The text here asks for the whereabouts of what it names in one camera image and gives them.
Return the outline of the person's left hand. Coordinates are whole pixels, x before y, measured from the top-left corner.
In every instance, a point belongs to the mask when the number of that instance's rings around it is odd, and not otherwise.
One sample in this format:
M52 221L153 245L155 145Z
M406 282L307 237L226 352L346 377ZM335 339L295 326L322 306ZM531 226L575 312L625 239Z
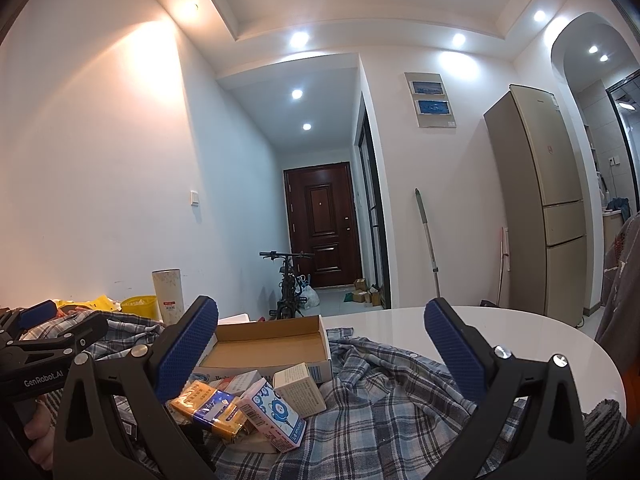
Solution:
M54 427L51 414L42 401L36 402L36 410L32 419L25 425L24 433L32 442L29 445L30 459L43 470L51 470L53 466Z

